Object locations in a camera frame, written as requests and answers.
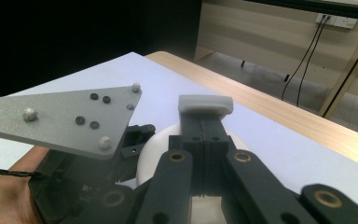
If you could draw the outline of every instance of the white round object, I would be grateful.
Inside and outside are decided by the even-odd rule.
[[[137,186],[153,177],[159,158],[168,151],[169,135],[180,135],[180,124],[170,126],[156,133],[147,141],[138,160],[136,175]],[[227,132],[238,149],[249,150],[234,133]],[[222,224],[226,223],[220,208],[221,197],[193,197],[191,223],[193,224]]]

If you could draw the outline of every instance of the gray metal plate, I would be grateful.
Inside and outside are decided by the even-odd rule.
[[[90,99],[92,93],[99,99]],[[120,87],[0,97],[0,138],[107,160],[114,155],[131,119],[133,109],[128,105],[136,107],[141,94]],[[103,102],[104,96],[111,98],[109,104]],[[36,120],[24,120],[27,108],[37,111]],[[85,118],[84,124],[76,124],[78,116]],[[98,129],[90,127],[92,121],[99,123]],[[100,148],[103,137],[110,139],[108,149]]]

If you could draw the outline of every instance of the bolt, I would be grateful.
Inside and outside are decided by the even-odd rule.
[[[135,108],[135,106],[133,106],[132,104],[127,105],[127,109],[129,109],[129,110],[133,110],[134,108]]]
[[[98,121],[92,121],[89,126],[91,127],[91,129],[95,130],[100,127],[100,123],[98,123]]]
[[[106,103],[106,104],[109,104],[110,103],[110,97],[109,96],[104,96],[103,97],[103,102]]]
[[[132,85],[132,87],[131,87],[131,90],[133,91],[133,92],[138,92],[139,90],[141,89],[141,85],[139,84],[139,83],[134,83],[133,85]]]
[[[99,145],[101,150],[107,150],[110,148],[111,145],[112,145],[112,140],[110,140],[109,137],[104,136],[101,138],[100,145]]]
[[[25,121],[34,121],[37,119],[37,111],[32,108],[26,108],[22,113],[22,118]]]
[[[99,96],[98,96],[97,93],[92,93],[92,94],[89,96],[89,98],[90,98],[91,100],[98,100]]]
[[[83,125],[84,123],[86,123],[86,119],[82,116],[78,116],[76,117],[75,122],[77,125]]]

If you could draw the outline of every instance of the table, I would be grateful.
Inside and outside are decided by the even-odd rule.
[[[234,112],[223,124],[287,188],[300,192],[305,185],[321,183],[358,203],[358,133],[166,52],[146,58],[130,53],[17,94],[111,88],[133,82],[141,83],[143,96],[130,125],[152,123],[158,132],[178,123],[180,94],[230,95]],[[0,140],[0,168],[8,168],[30,147]]]

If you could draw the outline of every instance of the black cable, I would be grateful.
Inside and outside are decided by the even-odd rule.
[[[301,78],[300,86],[299,86],[299,88],[298,88],[298,95],[297,95],[296,106],[298,106],[298,102],[299,102],[299,100],[300,100],[301,87],[302,87],[302,83],[303,83],[303,81],[304,81],[304,77],[305,77],[305,75],[306,75],[306,73],[307,73],[307,70],[308,70],[308,65],[310,64],[310,58],[312,58],[313,52],[315,51],[316,46],[318,46],[319,38],[321,37],[322,31],[324,30],[324,26],[326,25],[326,23],[328,22],[328,20],[330,20],[330,17],[329,17],[329,16],[327,17],[327,19],[324,21],[324,24],[322,25],[321,32],[319,32],[318,38],[316,38],[315,45],[313,46],[312,52],[310,53],[310,57],[308,58],[308,61],[307,61],[307,65],[305,66],[304,74],[303,74],[303,77]]]
[[[300,64],[298,65],[296,71],[290,76],[289,80],[286,82],[286,85],[284,86],[283,92],[282,92],[282,97],[281,100],[283,100],[284,97],[284,93],[286,92],[287,86],[289,85],[290,81],[292,81],[292,78],[295,76],[295,74],[297,73],[298,69],[300,68],[301,64],[304,62],[305,58],[307,57],[308,52],[310,51],[310,47],[312,47],[313,41],[315,41],[316,35],[319,32],[319,29],[321,28],[322,25],[322,21],[324,20],[325,15],[322,16],[321,22],[318,25],[318,28],[315,31],[315,35],[312,38],[312,41],[310,41],[310,46],[307,49],[307,52],[305,52],[303,59],[301,60]]]
[[[13,175],[16,177],[29,177],[29,176],[38,176],[41,175],[38,172],[23,172],[23,171],[9,171],[9,170],[1,170],[0,175]]]

